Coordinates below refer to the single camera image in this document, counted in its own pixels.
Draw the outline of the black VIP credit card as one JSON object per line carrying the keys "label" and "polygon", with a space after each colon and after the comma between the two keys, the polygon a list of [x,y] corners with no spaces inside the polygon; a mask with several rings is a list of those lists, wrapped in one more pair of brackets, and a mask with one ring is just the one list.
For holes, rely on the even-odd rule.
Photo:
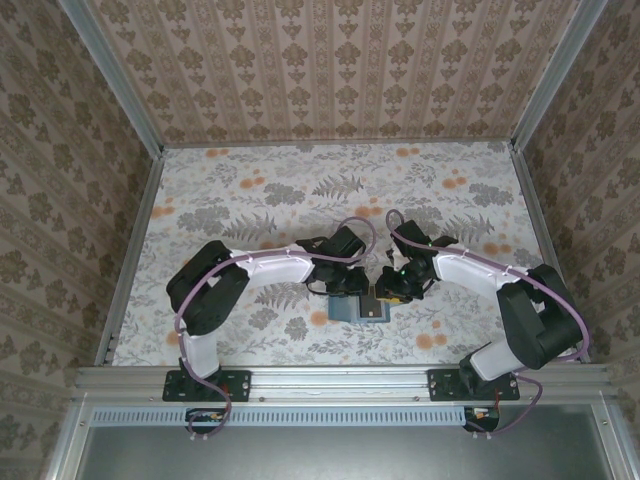
{"label": "black VIP credit card", "polygon": [[382,303],[371,295],[359,297],[358,311],[359,317],[364,319],[379,319],[384,316]]}

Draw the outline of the teal card holder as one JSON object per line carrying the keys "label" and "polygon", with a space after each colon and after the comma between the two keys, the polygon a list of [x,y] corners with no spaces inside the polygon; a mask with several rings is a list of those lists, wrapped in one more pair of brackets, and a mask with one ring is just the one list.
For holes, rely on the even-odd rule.
{"label": "teal card holder", "polygon": [[378,324],[391,321],[390,307],[382,303],[384,316],[379,319],[364,319],[359,317],[358,300],[360,296],[330,297],[328,301],[328,318],[330,320],[349,324]]}

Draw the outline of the floral patterned table cover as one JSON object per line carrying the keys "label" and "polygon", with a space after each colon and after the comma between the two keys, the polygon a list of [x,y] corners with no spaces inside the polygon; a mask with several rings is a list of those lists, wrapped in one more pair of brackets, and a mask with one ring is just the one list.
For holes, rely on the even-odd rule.
{"label": "floral patterned table cover", "polygon": [[[113,362],[178,361],[168,281],[207,242],[281,248],[348,220],[387,264],[391,209],[431,237],[448,235],[503,264],[531,268],[540,250],[503,142],[341,144],[169,150]],[[333,320],[320,285],[244,292],[219,329],[225,365],[455,363],[500,337],[497,305],[452,283],[392,309],[385,324]]]}

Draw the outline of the black connector box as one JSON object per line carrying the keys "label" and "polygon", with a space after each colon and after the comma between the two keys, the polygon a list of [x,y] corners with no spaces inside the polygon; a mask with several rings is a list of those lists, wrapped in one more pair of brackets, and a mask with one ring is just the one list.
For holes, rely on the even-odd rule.
{"label": "black connector box", "polygon": [[225,408],[193,408],[185,413],[185,428],[190,434],[212,435],[224,423]]}
{"label": "black connector box", "polygon": [[493,407],[465,407],[465,424],[463,428],[469,432],[493,432],[497,429],[500,412]]}

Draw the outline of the grey metal panel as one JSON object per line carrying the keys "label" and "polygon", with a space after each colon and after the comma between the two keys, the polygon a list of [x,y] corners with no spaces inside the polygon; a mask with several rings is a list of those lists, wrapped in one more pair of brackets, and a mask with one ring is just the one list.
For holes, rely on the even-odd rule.
{"label": "grey metal panel", "polygon": [[458,428],[98,428],[78,480],[613,480],[587,432],[475,439]]}

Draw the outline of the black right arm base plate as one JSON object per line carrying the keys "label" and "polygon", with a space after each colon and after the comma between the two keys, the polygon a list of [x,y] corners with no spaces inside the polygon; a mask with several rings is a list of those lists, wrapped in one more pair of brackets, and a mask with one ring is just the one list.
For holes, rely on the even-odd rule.
{"label": "black right arm base plate", "polygon": [[432,369],[427,372],[431,401],[515,401],[520,399],[519,386],[513,374],[494,380],[458,368]]}

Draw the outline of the aluminium mounting rail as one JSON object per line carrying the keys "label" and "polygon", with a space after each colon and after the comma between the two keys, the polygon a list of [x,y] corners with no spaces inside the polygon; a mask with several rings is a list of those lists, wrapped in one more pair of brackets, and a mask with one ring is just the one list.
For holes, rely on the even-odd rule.
{"label": "aluminium mounting rail", "polygon": [[[443,365],[388,366],[248,366],[250,405],[426,405],[432,370]],[[71,401],[94,405],[161,406],[169,367],[87,367],[78,371]],[[543,385],[540,403],[591,404],[616,397],[606,367],[598,364],[551,364],[518,378],[523,405]]]}

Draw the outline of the aluminium side rail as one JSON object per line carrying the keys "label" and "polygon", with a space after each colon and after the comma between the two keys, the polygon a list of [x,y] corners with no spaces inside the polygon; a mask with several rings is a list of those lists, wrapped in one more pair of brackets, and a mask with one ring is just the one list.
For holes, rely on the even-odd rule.
{"label": "aluminium side rail", "polygon": [[152,161],[139,210],[131,231],[124,262],[106,317],[101,340],[96,351],[94,365],[97,367],[110,365],[113,361],[114,350],[117,346],[119,332],[125,319],[145,235],[159,190],[164,163],[164,151],[161,150],[160,154]]}
{"label": "aluminium side rail", "polygon": [[511,143],[507,143],[507,146],[509,147],[514,170],[529,212],[541,257],[545,263],[553,266],[557,270],[561,278],[564,278],[526,160],[523,154]]}

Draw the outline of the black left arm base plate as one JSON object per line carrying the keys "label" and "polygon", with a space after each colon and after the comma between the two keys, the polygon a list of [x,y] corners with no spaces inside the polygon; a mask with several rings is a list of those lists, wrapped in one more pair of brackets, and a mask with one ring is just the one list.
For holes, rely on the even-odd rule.
{"label": "black left arm base plate", "polygon": [[[207,378],[207,381],[221,389],[232,402],[247,402],[251,390],[249,370],[222,369]],[[165,402],[224,402],[222,394],[197,382],[183,370],[170,370],[165,376],[162,392]]]}

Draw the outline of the aluminium corner post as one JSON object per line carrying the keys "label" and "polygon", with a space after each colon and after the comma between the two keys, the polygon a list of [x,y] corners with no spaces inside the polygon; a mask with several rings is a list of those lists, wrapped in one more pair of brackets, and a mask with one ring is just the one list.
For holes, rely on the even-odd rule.
{"label": "aluminium corner post", "polygon": [[533,136],[607,3],[608,0],[579,1],[511,136],[515,151],[522,151]]}
{"label": "aluminium corner post", "polygon": [[153,160],[161,157],[163,142],[140,95],[128,78],[125,64],[117,58],[106,35],[100,28],[96,16],[86,0],[59,0],[72,25],[78,32],[89,54],[114,93],[140,141]]}

